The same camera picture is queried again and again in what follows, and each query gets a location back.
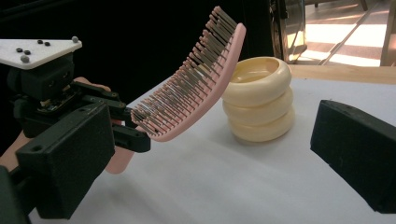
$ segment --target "brush head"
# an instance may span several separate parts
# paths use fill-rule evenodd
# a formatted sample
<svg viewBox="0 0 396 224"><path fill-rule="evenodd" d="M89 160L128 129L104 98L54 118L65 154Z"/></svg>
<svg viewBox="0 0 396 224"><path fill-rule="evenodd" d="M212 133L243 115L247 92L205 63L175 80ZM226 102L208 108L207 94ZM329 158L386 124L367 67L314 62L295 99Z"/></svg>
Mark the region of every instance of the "brush head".
<svg viewBox="0 0 396 224"><path fill-rule="evenodd" d="M221 97L233 75L246 27L220 7L179 69L131 110L132 122L157 142L190 128Z"/></svg>

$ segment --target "cream-colored ring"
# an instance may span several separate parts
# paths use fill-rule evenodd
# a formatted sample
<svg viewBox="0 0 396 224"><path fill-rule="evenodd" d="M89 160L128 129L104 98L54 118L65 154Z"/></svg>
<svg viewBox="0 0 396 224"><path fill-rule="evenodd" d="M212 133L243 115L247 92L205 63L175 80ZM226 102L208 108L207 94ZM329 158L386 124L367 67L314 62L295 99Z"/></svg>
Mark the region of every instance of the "cream-colored ring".
<svg viewBox="0 0 396 224"><path fill-rule="evenodd" d="M253 107L241 107L228 104L223 100L222 106L229 119L244 125L263 125L280 118L293 103L293 91L288 87L286 91L275 100Z"/></svg>
<svg viewBox="0 0 396 224"><path fill-rule="evenodd" d="M294 107L279 119L261 126L247 126L228 119L233 134L250 142L273 140L286 133L294 122Z"/></svg>
<svg viewBox="0 0 396 224"><path fill-rule="evenodd" d="M231 105L263 105L279 97L291 83L291 71L282 60L256 57L239 62L222 99Z"/></svg>

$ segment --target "sunlit floor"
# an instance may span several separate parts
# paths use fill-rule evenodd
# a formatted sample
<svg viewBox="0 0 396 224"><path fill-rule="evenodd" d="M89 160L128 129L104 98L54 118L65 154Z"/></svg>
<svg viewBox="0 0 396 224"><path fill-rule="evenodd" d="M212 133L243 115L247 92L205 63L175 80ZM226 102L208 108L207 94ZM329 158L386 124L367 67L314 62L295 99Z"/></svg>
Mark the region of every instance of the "sunlit floor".
<svg viewBox="0 0 396 224"><path fill-rule="evenodd" d="M389 0L340 0L305 7L307 50L297 64L379 66Z"/></svg>

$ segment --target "white mounting plate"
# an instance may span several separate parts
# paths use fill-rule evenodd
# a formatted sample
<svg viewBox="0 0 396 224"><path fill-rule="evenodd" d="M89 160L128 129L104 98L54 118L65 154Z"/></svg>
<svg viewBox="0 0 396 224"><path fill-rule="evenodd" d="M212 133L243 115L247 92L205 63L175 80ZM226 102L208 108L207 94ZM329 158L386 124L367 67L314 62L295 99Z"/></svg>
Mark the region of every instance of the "white mounting plate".
<svg viewBox="0 0 396 224"><path fill-rule="evenodd" d="M82 47L81 41L76 38L41 40L42 44L38 43L38 39L0 39L0 63L28 70ZM25 50L29 50L31 54L26 55ZM21 57L28 57L28 62L23 62Z"/></svg>

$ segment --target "white tabletop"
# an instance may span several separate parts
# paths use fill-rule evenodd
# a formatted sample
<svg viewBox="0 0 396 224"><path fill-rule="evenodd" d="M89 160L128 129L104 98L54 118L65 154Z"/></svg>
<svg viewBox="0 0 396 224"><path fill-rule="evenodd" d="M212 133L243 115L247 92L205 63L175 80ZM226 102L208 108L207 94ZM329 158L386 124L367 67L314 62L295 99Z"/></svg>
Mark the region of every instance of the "white tabletop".
<svg viewBox="0 0 396 224"><path fill-rule="evenodd" d="M396 223L310 149L320 100L352 105L396 126L396 85L294 78L293 127L276 140L238 141L219 100L177 138L103 172L70 220L36 223Z"/></svg>

